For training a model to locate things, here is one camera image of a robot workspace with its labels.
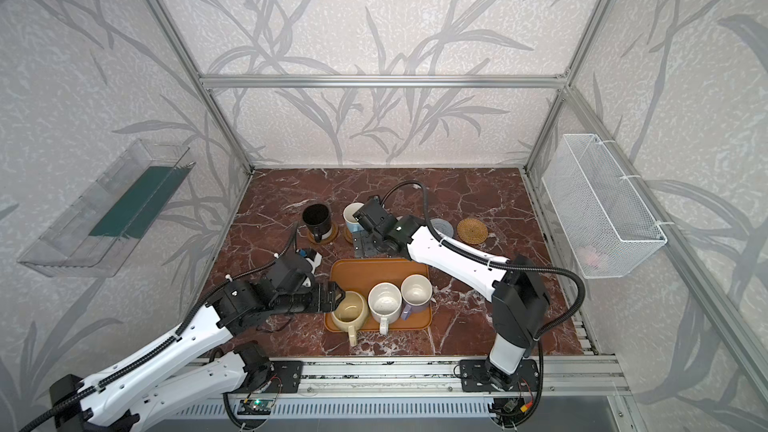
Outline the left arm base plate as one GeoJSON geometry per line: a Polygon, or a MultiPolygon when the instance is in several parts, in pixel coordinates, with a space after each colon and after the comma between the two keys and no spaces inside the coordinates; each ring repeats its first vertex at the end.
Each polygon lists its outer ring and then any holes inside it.
{"type": "Polygon", "coordinates": [[[304,363],[299,360],[268,361],[249,366],[237,393],[294,394],[298,392],[304,363]]]}

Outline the rattan wicker coaster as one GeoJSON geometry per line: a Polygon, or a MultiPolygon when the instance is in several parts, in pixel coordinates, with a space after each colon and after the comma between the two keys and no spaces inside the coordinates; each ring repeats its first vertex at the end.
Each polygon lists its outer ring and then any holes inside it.
{"type": "Polygon", "coordinates": [[[460,240],[469,245],[484,243],[489,237],[488,227],[477,218],[465,218],[456,228],[460,240]]]}

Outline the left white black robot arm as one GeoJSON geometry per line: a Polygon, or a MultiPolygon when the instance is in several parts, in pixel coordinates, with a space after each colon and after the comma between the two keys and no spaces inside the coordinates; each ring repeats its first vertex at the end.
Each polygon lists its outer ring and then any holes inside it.
{"type": "Polygon", "coordinates": [[[269,384],[272,363],[257,343],[247,343],[205,368],[184,367],[206,352],[277,315],[330,313],[346,296],[334,282],[320,282],[321,255],[284,250],[249,273],[229,277],[199,299],[179,325],[116,364],[87,377],[69,374],[49,389],[51,408],[24,425],[33,431],[53,421],[58,431],[143,431],[209,394],[250,391],[269,384]]]}

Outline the light blue mug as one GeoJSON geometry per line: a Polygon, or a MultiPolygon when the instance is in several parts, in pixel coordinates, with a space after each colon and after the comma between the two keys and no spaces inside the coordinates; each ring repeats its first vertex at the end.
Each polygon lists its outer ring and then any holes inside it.
{"type": "Polygon", "coordinates": [[[346,228],[350,233],[357,233],[364,230],[355,214],[364,206],[362,202],[353,202],[347,205],[343,210],[343,218],[346,228]]]}

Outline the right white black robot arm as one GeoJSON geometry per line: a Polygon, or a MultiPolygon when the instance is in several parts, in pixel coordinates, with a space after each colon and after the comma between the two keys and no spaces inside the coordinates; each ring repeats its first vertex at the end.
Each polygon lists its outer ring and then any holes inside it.
{"type": "Polygon", "coordinates": [[[377,250],[439,269],[491,302],[495,339],[485,369],[488,382],[499,390],[509,390],[518,382],[523,360],[533,349],[543,351],[540,339],[569,321],[585,301],[585,282],[573,271],[537,266],[523,256],[491,255],[439,232],[429,218],[428,189],[416,180],[403,181],[384,196],[371,196],[353,217],[372,237],[377,250]],[[407,185],[421,189],[421,218],[398,218],[385,207],[387,199],[407,185]],[[551,300],[544,274],[565,277],[577,287],[573,304],[550,321],[545,320],[551,300]]]}

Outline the beige yellow mug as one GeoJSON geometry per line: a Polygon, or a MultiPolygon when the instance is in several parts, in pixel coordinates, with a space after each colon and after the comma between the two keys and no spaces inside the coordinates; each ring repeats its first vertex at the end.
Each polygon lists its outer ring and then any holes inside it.
{"type": "Polygon", "coordinates": [[[347,291],[345,298],[331,313],[331,319],[347,336],[349,345],[355,347],[358,344],[358,331],[367,321],[369,314],[367,300],[356,291],[347,291]]]}

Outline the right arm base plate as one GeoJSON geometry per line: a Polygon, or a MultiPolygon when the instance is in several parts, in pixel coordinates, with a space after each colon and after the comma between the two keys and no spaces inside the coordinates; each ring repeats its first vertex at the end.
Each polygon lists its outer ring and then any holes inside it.
{"type": "Polygon", "coordinates": [[[458,362],[457,376],[463,392],[537,392],[541,372],[533,359],[523,359],[512,373],[503,372],[488,359],[458,362]]]}

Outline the black mug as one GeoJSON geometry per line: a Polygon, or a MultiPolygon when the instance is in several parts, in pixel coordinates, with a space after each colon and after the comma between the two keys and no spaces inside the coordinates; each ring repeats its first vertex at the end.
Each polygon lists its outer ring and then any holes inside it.
{"type": "Polygon", "coordinates": [[[330,208],[322,203],[311,204],[302,212],[302,221],[319,240],[326,234],[333,224],[330,208]]]}

